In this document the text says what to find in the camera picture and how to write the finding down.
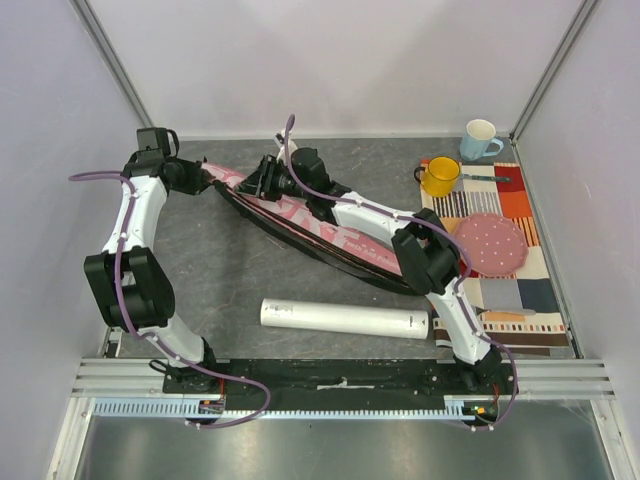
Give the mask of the white shuttlecock tube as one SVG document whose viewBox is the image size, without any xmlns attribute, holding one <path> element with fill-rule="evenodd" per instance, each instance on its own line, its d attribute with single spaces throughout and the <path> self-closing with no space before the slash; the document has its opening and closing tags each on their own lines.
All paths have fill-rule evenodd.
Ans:
<svg viewBox="0 0 640 480">
<path fill-rule="evenodd" d="M 424 310 L 264 299 L 260 323 L 267 327 L 424 340 L 429 333 Z"/>
</svg>

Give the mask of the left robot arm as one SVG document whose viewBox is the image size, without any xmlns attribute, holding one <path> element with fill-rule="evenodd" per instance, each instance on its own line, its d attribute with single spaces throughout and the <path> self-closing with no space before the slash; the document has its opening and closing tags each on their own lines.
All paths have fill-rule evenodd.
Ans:
<svg viewBox="0 0 640 480">
<path fill-rule="evenodd" d="M 146 340 L 167 359 L 187 367 L 185 382 L 208 393 L 219 369 L 207 341 L 176 313 L 170 280 L 153 245 L 162 208 L 171 192 L 198 195 L 208 186 L 202 163 L 178 157 L 175 131 L 163 127 L 136 132 L 137 150 L 120 171 L 74 174 L 73 182 L 115 180 L 121 203 L 113 231 L 100 253 L 85 258 L 83 269 L 104 322 L 138 340 Z"/>
</svg>

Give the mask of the pink racket bag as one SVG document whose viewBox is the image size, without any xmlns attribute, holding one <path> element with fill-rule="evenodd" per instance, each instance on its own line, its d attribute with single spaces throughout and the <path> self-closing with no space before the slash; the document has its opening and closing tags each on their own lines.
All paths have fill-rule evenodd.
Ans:
<svg viewBox="0 0 640 480">
<path fill-rule="evenodd" d="M 301 253 L 388 292 L 417 297 L 402 278 L 392 248 L 351 228 L 322 222 L 303 202 L 288 196 L 276 202 L 239 195 L 245 176 L 205 163 L 205 176 L 217 193 L 243 218 Z"/>
</svg>

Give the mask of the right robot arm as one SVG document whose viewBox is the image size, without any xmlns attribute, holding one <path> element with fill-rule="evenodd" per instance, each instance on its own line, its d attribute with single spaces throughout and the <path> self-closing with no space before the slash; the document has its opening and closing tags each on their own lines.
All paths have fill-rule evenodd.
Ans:
<svg viewBox="0 0 640 480">
<path fill-rule="evenodd" d="M 263 157 L 234 190 L 272 202 L 283 196 L 300 198 L 316 219 L 391 246 L 404 281 L 427 297 L 447 329 L 460 386 L 477 394 L 493 383 L 502 361 L 500 349 L 484 333 L 464 292 L 460 259 L 466 255 L 433 211 L 391 210 L 362 197 L 332 180 L 313 148 Z"/>
</svg>

